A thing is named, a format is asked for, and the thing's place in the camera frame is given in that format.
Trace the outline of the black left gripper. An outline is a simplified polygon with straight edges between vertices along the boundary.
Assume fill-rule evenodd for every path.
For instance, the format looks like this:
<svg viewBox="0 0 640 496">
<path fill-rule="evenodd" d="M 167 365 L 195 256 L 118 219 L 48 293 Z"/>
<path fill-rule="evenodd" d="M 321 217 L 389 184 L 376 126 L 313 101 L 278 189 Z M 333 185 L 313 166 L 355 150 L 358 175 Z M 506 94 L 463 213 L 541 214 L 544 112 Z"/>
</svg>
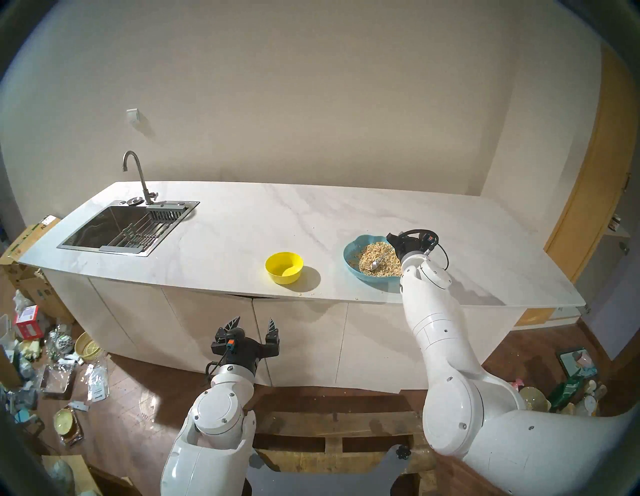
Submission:
<svg viewBox="0 0 640 496">
<path fill-rule="evenodd" d="M 227 322 L 225 328 L 218 328 L 210 348 L 220 359 L 210 363 L 210 376 L 223 366 L 243 367 L 255 376 L 261 360 L 279 355 L 279 329 L 273 319 L 269 319 L 265 343 L 259 343 L 247 337 L 244 329 L 238 327 L 240 318 L 237 316 Z"/>
</svg>

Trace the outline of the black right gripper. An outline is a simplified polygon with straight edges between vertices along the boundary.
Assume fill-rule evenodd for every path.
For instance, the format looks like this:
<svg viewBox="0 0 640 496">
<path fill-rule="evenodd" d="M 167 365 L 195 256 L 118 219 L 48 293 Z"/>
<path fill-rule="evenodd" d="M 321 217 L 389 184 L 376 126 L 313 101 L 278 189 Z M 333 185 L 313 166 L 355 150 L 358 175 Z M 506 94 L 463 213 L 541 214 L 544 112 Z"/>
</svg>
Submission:
<svg viewBox="0 0 640 496">
<path fill-rule="evenodd" d="M 435 232 L 390 232 L 386 235 L 386 241 L 391 245 L 398 261 L 402 262 L 414 252 L 430 255 L 439 245 L 439 236 Z"/>
</svg>

